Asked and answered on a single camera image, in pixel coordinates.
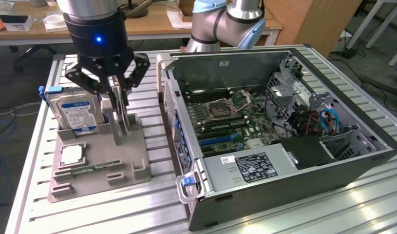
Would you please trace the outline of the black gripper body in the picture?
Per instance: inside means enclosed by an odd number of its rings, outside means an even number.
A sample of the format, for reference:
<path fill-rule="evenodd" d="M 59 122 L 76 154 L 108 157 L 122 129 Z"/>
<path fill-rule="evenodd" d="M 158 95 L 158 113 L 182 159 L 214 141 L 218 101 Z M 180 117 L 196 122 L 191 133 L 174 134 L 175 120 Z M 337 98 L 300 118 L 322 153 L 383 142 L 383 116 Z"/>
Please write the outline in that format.
<path fill-rule="evenodd" d="M 128 45 L 124 13 L 114 11 L 92 17 L 66 13 L 64 19 L 83 69 L 96 76 L 116 76 L 119 80 L 119 55 L 134 52 Z"/>

